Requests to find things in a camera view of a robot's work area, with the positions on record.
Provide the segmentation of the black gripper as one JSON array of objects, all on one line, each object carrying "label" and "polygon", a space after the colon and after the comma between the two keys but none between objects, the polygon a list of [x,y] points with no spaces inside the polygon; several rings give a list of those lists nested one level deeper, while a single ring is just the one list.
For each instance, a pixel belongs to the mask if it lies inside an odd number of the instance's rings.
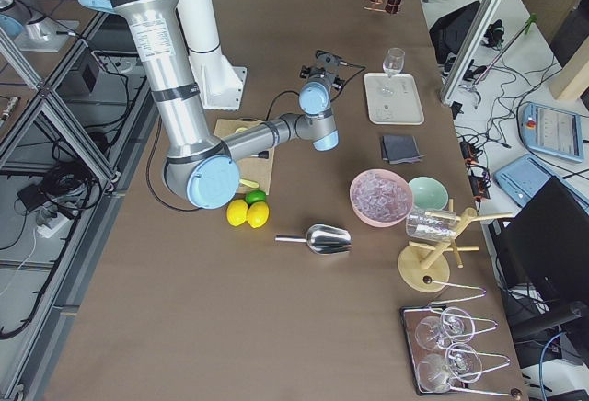
[{"label": "black gripper", "polygon": [[338,65],[302,66],[301,77],[312,82],[318,82],[327,89],[342,89],[344,80],[338,76]]}]

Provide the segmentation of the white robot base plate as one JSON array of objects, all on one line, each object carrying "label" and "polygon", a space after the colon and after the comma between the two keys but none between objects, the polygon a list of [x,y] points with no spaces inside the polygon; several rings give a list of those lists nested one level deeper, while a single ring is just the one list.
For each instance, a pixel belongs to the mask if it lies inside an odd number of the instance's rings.
[{"label": "white robot base plate", "polygon": [[248,69],[234,66],[222,53],[201,66],[201,99],[205,109],[235,111],[240,108]]}]

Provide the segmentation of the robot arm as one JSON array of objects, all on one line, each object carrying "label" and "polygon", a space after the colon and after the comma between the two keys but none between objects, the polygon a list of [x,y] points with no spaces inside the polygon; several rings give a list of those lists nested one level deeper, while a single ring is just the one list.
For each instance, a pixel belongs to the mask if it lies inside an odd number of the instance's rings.
[{"label": "robot arm", "polygon": [[309,140],[318,151],[338,144],[330,90],[342,84],[339,57],[318,51],[315,64],[303,69],[301,113],[219,138],[209,131],[203,93],[237,92],[242,85],[220,51],[212,0],[78,1],[126,20],[170,142],[164,183],[195,207],[220,208],[234,197],[242,158],[293,139]]}]

